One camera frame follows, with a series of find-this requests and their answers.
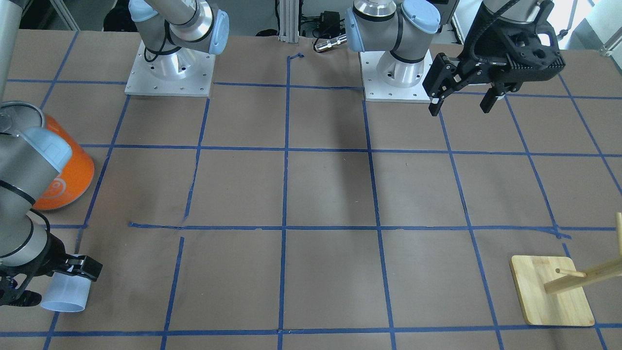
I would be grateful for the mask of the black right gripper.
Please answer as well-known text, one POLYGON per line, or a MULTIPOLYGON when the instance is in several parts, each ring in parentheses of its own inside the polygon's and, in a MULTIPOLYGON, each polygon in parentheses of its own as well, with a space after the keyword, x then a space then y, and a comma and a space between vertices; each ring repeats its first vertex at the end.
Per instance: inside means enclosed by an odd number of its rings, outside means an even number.
POLYGON ((31 262, 20 266, 1 266, 0 305, 34 307, 40 305, 42 295, 26 287, 34 277, 62 273, 96 282, 103 264, 90 256, 66 254, 64 243, 49 234, 44 250, 31 262))

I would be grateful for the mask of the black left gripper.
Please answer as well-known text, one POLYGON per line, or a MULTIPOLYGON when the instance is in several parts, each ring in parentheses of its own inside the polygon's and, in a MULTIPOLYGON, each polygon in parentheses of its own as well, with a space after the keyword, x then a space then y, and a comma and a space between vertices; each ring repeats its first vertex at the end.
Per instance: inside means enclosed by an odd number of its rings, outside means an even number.
POLYGON ((438 53, 423 81, 437 117, 447 97, 466 86, 490 84, 480 108, 495 103, 525 82, 547 81, 565 67, 548 17, 551 7, 480 7, 458 57, 438 53))

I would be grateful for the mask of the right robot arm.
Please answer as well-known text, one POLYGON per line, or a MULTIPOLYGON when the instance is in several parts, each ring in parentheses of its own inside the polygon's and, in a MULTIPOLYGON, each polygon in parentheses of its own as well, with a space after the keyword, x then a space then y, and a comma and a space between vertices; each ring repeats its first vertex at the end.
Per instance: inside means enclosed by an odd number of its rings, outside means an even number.
MULTIPOLYGON (((230 32, 227 12, 208 0, 131 0, 131 20, 144 44, 144 61, 155 70, 177 59, 178 77, 195 67, 184 52, 221 54, 230 32)), ((56 273, 96 282, 103 265, 71 255, 30 212, 73 155, 68 141, 46 127, 44 113, 22 101, 1 105, 1 305, 33 307, 40 293, 27 290, 35 277, 56 273)))

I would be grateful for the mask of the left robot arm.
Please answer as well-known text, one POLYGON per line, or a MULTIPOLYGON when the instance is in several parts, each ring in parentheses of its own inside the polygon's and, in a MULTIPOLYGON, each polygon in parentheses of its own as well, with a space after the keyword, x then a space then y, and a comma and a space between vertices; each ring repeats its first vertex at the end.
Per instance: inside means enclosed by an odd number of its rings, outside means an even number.
MULTIPOLYGON (((525 82, 551 80, 566 62, 547 18, 552 0, 484 0, 458 57, 438 53, 421 79, 438 115, 445 99, 473 84, 490 84, 480 107, 490 112, 495 102, 525 82)), ((391 86, 407 88, 420 71, 441 15, 426 0, 355 0, 347 9, 345 34, 357 53, 382 52, 379 73, 391 86)))

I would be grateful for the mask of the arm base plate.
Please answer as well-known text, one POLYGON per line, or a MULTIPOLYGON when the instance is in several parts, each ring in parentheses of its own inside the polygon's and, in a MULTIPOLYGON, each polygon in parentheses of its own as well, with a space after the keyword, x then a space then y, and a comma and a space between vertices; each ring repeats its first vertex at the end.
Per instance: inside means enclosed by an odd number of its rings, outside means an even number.
POLYGON ((127 95, 152 97, 209 97, 216 56, 181 48, 153 62, 141 42, 127 78, 127 95))
POLYGON ((424 60, 409 64, 390 52, 359 53, 365 100, 367 102, 429 104, 423 81, 432 65, 430 51, 424 60))

